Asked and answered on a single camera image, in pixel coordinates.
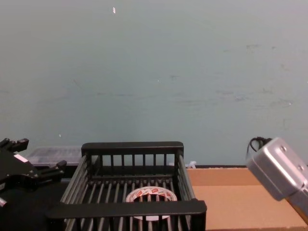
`cardboard box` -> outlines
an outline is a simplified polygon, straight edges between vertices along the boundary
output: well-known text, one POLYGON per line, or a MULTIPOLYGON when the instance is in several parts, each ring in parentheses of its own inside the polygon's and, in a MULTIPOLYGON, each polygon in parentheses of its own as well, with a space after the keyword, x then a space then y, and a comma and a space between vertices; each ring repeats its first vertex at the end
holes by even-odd
POLYGON ((286 200, 274 200, 246 168, 188 170, 207 205, 207 231, 303 231, 307 224, 286 200))

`light blue wall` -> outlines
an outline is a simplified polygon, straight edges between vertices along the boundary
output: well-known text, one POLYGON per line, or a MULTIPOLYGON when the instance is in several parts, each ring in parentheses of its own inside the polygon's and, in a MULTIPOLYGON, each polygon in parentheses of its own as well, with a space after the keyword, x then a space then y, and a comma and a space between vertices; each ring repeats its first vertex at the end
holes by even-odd
POLYGON ((281 136, 308 161, 307 23, 304 0, 0 0, 1 137, 237 165, 281 136))

